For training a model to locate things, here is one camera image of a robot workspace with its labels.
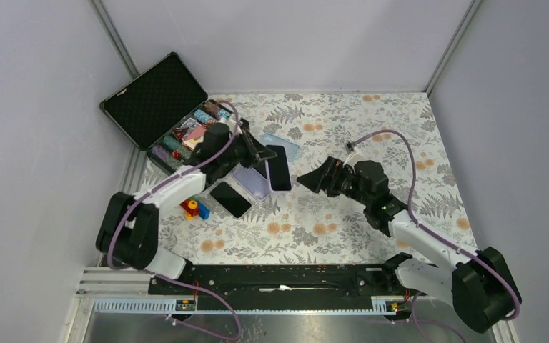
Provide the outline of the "light blue phone case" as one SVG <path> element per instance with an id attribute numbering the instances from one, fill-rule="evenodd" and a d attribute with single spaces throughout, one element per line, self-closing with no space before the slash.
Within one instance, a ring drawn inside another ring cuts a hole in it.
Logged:
<path id="1" fill-rule="evenodd" d="M 300 146 L 296 143 L 288 141 L 286 139 L 275 136 L 274 134 L 265 133 L 262 135 L 262 142 L 265 145 L 281 146 L 286 151 L 287 160 L 289 162 L 294 161 L 299 153 Z"/>

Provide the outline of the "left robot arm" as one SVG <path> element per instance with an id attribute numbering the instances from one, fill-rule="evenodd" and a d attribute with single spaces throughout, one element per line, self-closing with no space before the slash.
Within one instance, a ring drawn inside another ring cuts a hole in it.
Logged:
<path id="1" fill-rule="evenodd" d="M 135 270 L 166 278 L 173 292 L 193 284 L 189 260 L 159 245 L 160 216 L 198 195 L 237 165 L 254 167 L 277 153 L 260 144 L 246 125 L 216 123 L 206 130 L 191 157 L 172 175 L 145 192 L 117 192 L 107 205 L 95 246 L 107 257 Z"/>

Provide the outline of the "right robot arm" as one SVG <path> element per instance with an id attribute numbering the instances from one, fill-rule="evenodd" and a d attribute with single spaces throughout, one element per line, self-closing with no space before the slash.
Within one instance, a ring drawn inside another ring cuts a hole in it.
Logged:
<path id="1" fill-rule="evenodd" d="M 386 236 L 409 244 L 428 259 L 422 263 L 398 254 L 382 273 L 385 291 L 413 289 L 450 305 L 473 331 L 483 333 L 520 311 L 521 298 L 503 255 L 488 247 L 464 248 L 426 227 L 388 187 L 382 165 L 358 161 L 352 166 L 329 157 L 314 171 L 297 178 L 314 193 L 344 195 L 362 205 L 367 222 Z"/>

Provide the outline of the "lilac phone case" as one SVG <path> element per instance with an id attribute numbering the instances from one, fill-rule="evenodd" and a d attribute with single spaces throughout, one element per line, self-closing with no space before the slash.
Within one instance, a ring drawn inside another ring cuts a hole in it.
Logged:
<path id="1" fill-rule="evenodd" d="M 258 202 L 263 202 L 272 192 L 269 182 L 253 168 L 239 166 L 232 177 Z"/>

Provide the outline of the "phone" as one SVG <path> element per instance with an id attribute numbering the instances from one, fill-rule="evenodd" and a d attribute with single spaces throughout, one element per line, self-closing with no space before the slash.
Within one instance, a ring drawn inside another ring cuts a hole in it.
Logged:
<path id="1" fill-rule="evenodd" d="M 218 183 L 209 195 L 236 219 L 241 218 L 252 207 L 252 204 L 227 182 Z"/>
<path id="2" fill-rule="evenodd" d="M 267 145 L 266 147 L 276 154 L 276 157 L 266 161 L 267 175 L 271 190 L 274 192 L 291 191 L 292 181 L 285 148 L 278 145 Z"/>

